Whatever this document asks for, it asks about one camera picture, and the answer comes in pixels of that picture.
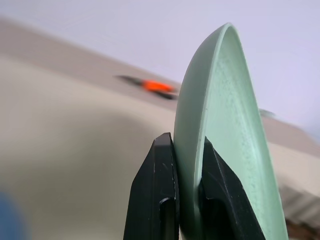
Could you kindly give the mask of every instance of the blurred blue object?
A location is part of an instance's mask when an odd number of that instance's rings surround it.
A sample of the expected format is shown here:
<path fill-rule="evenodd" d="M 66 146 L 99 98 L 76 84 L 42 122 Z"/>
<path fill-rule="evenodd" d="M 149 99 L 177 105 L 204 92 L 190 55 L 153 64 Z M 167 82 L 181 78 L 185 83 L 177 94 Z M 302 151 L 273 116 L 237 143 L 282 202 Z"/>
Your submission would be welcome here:
<path fill-rule="evenodd" d="M 26 240 L 27 234 L 19 208 L 0 192 L 0 240 Z"/>

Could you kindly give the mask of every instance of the black clamp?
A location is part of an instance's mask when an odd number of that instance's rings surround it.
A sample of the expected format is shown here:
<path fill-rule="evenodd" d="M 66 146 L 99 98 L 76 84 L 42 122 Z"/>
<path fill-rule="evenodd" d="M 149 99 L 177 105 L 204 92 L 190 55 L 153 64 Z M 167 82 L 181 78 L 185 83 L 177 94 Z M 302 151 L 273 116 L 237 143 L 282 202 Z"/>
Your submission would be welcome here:
<path fill-rule="evenodd" d="M 265 240 L 247 194 L 205 138 L 199 203 L 206 240 Z M 171 134 L 157 137 L 135 176 L 123 240 L 178 240 L 179 186 Z"/>

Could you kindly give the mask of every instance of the speckled plate surface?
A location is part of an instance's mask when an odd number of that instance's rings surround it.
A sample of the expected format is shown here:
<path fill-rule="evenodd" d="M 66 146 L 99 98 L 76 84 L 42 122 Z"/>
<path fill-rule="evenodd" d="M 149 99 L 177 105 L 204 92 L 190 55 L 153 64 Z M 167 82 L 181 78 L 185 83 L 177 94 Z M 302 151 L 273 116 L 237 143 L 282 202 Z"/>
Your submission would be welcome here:
<path fill-rule="evenodd" d="M 205 136 L 241 180 L 266 239 L 288 239 L 250 74 L 230 23 L 212 33 L 194 54 L 177 103 L 173 141 L 186 240 L 202 238 L 198 186 Z"/>

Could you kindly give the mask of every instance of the orange object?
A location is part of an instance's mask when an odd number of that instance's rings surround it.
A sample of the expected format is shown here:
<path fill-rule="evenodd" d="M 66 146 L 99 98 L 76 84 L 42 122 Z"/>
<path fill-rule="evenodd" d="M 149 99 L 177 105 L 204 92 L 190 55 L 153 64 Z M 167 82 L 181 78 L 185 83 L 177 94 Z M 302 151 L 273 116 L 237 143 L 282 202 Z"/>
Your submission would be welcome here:
<path fill-rule="evenodd" d="M 153 81 L 153 80 L 145 80 L 143 82 L 142 87 L 146 89 L 147 91 L 151 92 L 156 92 L 156 91 L 161 91 L 161 92 L 174 92 L 174 88 L 170 85 Z"/>

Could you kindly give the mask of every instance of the green plate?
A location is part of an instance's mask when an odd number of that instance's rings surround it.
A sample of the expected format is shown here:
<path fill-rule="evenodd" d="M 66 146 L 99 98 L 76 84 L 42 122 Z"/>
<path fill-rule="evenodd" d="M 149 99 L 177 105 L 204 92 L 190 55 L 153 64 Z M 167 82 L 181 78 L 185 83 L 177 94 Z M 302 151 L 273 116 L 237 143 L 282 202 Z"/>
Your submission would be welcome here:
<path fill-rule="evenodd" d="M 194 54 L 174 124 L 180 227 L 202 239 L 198 187 L 205 136 L 239 177 L 267 240 L 287 240 L 280 195 L 250 74 L 236 29 L 227 23 Z"/>

